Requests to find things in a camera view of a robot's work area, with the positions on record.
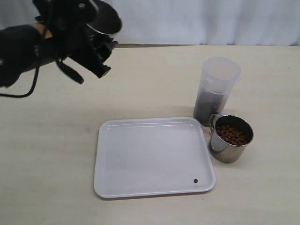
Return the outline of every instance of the table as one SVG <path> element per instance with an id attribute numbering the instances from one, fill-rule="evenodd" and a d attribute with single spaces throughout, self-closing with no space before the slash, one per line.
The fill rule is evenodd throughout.
<path id="1" fill-rule="evenodd" d="M 97 197 L 101 124 L 192 116 L 201 66 L 211 56 L 242 68 L 224 109 L 253 127 L 242 157 L 229 165 L 212 159 L 217 184 L 202 195 Z M 83 85 L 50 64 L 31 97 L 0 99 L 0 224 L 299 224 L 299 47 L 123 47 L 114 50 L 107 61 L 112 70 L 100 80 L 67 64 L 84 76 Z M 22 75 L 9 92 L 26 92 L 32 77 L 32 71 Z"/>

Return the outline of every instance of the black cable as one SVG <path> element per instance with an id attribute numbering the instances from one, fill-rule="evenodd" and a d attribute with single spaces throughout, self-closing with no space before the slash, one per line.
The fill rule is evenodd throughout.
<path id="1" fill-rule="evenodd" d="M 42 37 L 41 37 L 40 44 L 42 44 L 44 42 L 47 30 L 48 30 L 48 28 L 50 26 L 50 22 L 51 22 L 52 15 L 53 15 L 53 2 L 54 1 L 55 0 L 50 1 L 49 16 L 48 16 L 48 19 L 46 21 L 46 24 L 45 24 L 45 27 L 43 29 L 43 32 L 42 32 Z M 41 67 L 41 58 L 40 58 L 40 55 L 39 55 L 39 46 L 38 45 L 35 48 L 35 54 L 36 54 L 36 57 L 37 57 L 37 67 L 36 67 L 35 74 L 34 74 L 34 77 L 33 77 L 33 82 L 32 82 L 31 89 L 28 91 L 28 93 L 26 93 L 24 95 L 10 95 L 10 94 L 0 93 L 0 97 L 25 98 L 25 97 L 30 96 L 33 93 L 33 91 L 34 91 L 34 89 L 35 89 L 35 87 L 37 85 L 39 69 Z"/>

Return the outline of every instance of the kibble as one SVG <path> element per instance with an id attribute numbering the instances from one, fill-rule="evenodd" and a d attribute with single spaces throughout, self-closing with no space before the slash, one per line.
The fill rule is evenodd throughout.
<path id="1" fill-rule="evenodd" d="M 217 127 L 217 134 L 227 143 L 233 145 L 247 144 L 246 137 L 240 130 L 231 127 L 230 125 L 221 125 Z"/>

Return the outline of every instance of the metal cup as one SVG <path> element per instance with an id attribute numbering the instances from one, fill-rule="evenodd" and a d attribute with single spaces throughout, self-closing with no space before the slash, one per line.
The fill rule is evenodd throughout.
<path id="1" fill-rule="evenodd" d="M 247 143 L 244 145 L 233 145 L 224 141 L 216 132 L 216 128 L 222 125 L 229 125 L 243 132 Z M 210 153 L 215 159 L 223 163 L 233 163 L 238 160 L 245 147 L 249 145 L 253 139 L 251 126 L 243 119 L 232 115 L 223 116 L 219 113 L 212 114 L 210 117 L 210 130 L 212 133 L 210 139 Z"/>

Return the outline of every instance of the clear plastic cup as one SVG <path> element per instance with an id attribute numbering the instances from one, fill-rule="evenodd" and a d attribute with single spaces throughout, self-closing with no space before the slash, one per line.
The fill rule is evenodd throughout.
<path id="1" fill-rule="evenodd" d="M 235 62 L 212 57 L 202 67 L 194 118 L 208 126 L 210 116 L 221 113 L 234 84 L 240 80 L 240 67 Z"/>

